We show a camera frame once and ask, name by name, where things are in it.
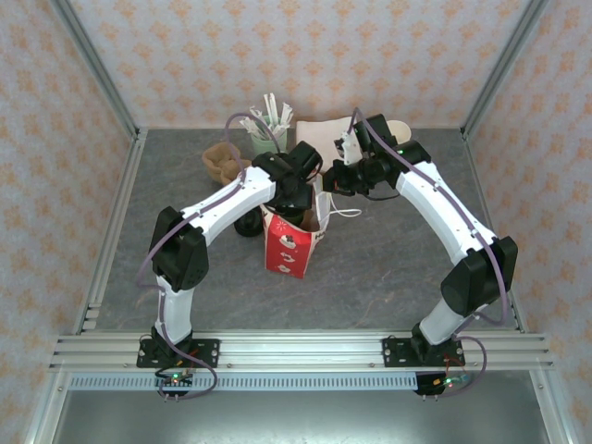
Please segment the brown pulp cup carrier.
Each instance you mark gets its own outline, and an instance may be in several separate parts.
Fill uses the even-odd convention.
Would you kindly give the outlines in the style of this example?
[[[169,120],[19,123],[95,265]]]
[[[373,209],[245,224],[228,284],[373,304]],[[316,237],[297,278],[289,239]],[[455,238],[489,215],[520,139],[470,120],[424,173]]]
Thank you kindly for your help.
[[[222,158],[232,158],[236,161],[235,157],[233,156],[233,151],[236,151],[236,155],[241,160],[244,168],[248,167],[251,164],[249,160],[241,158],[241,152],[235,145],[226,142],[217,143],[206,149],[202,155],[203,164],[205,159],[217,161],[221,160]]]
[[[205,159],[203,163],[211,179],[222,186],[229,185],[241,174],[240,165],[232,158]]]

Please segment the aluminium frame post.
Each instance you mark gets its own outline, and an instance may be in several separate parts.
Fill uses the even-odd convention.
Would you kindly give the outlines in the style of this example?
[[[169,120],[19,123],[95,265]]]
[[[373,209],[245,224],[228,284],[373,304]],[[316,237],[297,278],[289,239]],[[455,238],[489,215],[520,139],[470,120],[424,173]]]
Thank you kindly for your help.
[[[131,112],[124,103],[116,84],[113,82],[108,70],[101,59],[99,52],[95,48],[88,32],[85,30],[74,6],[70,0],[49,0],[49,3],[56,14],[62,20],[67,32],[73,40],[81,57],[85,61],[88,69],[91,71],[94,79],[98,83],[107,102],[114,111],[117,121],[125,132],[136,140],[140,132]]]
[[[464,124],[460,127],[462,138],[468,141],[470,136],[475,133],[481,119],[485,115],[491,103],[494,101],[496,93],[510,72],[514,61],[522,51],[528,38],[534,31],[543,12],[545,11],[549,0],[529,0],[524,13],[517,21],[508,41],[493,66],[487,80],[477,95],[475,103],[471,107]]]

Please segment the long aluminium mounting rail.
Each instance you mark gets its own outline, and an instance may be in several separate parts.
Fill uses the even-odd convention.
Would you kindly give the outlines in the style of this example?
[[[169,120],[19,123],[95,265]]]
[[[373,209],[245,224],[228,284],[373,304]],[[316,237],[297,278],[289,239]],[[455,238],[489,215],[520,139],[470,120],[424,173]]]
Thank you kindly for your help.
[[[386,330],[220,330],[195,337],[219,339],[220,372],[329,372],[385,370]],[[61,336],[50,359],[57,371],[131,371],[140,348],[138,331],[90,330]],[[462,341],[465,369],[553,370],[559,360],[542,334],[471,330]]]

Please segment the aluminium frame leg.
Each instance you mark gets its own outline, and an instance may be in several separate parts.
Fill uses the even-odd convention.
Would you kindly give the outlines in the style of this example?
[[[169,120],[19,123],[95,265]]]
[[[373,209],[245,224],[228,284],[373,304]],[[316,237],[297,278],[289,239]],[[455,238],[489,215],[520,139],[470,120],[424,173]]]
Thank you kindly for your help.
[[[530,376],[549,444],[570,444],[568,434],[561,419],[559,404],[552,391],[549,372],[531,370]]]
[[[24,444],[52,444],[71,380],[69,372],[50,373],[34,410]]]

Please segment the white paper napkin stack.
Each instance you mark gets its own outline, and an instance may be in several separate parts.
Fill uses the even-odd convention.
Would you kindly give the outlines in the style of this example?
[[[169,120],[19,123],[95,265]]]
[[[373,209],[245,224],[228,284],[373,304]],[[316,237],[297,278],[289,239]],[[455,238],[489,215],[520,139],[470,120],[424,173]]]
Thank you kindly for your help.
[[[341,159],[335,140],[341,138],[350,123],[349,117],[319,122],[300,120],[296,123],[296,142],[310,144],[323,157],[325,164],[331,164],[334,160]]]

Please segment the small green circuit board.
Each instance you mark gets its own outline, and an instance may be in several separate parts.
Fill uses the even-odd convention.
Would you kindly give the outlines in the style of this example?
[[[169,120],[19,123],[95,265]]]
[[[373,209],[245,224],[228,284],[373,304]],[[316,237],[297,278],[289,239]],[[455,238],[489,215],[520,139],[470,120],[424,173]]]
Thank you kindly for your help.
[[[469,381],[465,373],[449,375],[445,372],[419,372],[416,374],[417,389],[414,391],[420,397],[438,397],[446,389],[462,385]]]
[[[178,401],[181,397],[188,395],[193,387],[190,374],[157,372],[155,377],[157,393],[164,400]]]

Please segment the aluminium side rail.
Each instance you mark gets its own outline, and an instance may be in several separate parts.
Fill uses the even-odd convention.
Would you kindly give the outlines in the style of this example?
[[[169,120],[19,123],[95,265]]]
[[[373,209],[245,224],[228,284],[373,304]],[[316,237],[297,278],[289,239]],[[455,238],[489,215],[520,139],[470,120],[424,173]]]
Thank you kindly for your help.
[[[477,167],[477,162],[476,162],[476,156],[472,151],[469,133],[466,130],[465,126],[460,127],[460,133],[462,136],[462,140],[464,143],[464,148],[465,148],[465,152],[466,152],[469,164],[470,164],[470,168],[471,168],[473,177],[475,179],[475,186],[477,188],[477,193],[479,195],[480,203],[481,203],[483,211],[484,211],[486,225],[492,231],[494,231],[497,235],[501,235],[502,231],[499,229],[499,227],[497,226],[497,224],[495,223],[495,221],[493,220],[493,217],[492,217],[491,207],[487,201],[485,182],[482,180],[482,178],[479,174],[479,169]],[[499,307],[499,313],[501,315],[505,315],[505,323],[503,325],[502,324],[498,325],[496,319],[493,319],[492,321],[487,321],[484,317],[482,317],[482,319],[486,323],[488,323],[494,327],[497,327],[497,326],[507,327],[507,328],[512,327],[513,329],[517,330],[520,334],[527,333],[528,327],[525,324],[522,306],[521,306],[520,302],[516,301],[515,294],[512,290],[510,290],[507,293],[507,299],[508,299],[507,309],[505,311],[502,310],[501,300],[498,300],[497,302],[489,305],[489,307],[487,309],[484,309],[484,312],[487,315],[490,315],[490,311],[493,309],[494,306]]]
[[[120,232],[125,220],[133,183],[141,162],[142,152],[147,138],[148,129],[140,128],[132,136],[125,165],[119,177],[116,193],[111,203],[109,218],[105,226],[105,235],[101,250],[96,258],[88,289],[82,299],[78,319],[72,328],[74,335],[94,329],[96,317],[101,307],[106,285],[109,279],[113,260],[117,250]]]

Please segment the grey metal shelf plate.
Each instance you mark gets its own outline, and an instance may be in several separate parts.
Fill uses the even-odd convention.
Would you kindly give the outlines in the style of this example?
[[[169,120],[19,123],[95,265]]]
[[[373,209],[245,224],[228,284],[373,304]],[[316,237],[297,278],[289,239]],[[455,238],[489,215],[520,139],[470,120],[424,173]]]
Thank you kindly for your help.
[[[549,444],[526,392],[442,401],[412,392],[218,392],[165,402],[152,392],[68,394],[53,444]]]

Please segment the red white paper bag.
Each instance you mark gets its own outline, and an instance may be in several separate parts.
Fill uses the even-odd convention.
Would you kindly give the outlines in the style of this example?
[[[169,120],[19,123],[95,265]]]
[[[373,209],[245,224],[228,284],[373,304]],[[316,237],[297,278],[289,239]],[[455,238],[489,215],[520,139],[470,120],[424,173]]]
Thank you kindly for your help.
[[[303,220],[297,225],[287,216],[280,216],[271,207],[261,205],[265,234],[265,268],[269,271],[304,278],[311,256],[317,244],[325,237],[332,215],[357,217],[357,208],[339,210],[330,192],[322,190],[322,180],[316,178],[312,185],[313,206],[303,212]]]

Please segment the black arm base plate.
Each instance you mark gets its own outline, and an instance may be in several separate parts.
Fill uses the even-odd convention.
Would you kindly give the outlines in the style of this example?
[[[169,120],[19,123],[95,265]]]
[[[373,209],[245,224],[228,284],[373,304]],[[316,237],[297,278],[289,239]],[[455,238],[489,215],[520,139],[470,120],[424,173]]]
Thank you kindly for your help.
[[[217,367],[220,341],[218,339],[185,339],[177,347],[193,358],[204,361],[213,368]],[[192,368],[196,364],[174,352],[161,339],[143,338],[136,366],[139,368]]]
[[[382,357],[386,367],[465,365],[462,344],[452,339],[431,345],[419,338],[389,336],[382,339]]]

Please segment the mint green cup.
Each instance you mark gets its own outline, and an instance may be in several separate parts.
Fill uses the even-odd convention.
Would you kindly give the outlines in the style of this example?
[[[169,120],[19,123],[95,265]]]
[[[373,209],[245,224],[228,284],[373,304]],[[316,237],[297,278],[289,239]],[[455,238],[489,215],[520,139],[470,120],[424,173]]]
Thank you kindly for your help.
[[[281,128],[278,132],[275,132],[274,140],[269,137],[268,131],[264,127],[257,126],[257,128],[258,130],[255,133],[250,134],[253,150],[256,154],[286,151],[288,143],[288,130],[286,128]]]

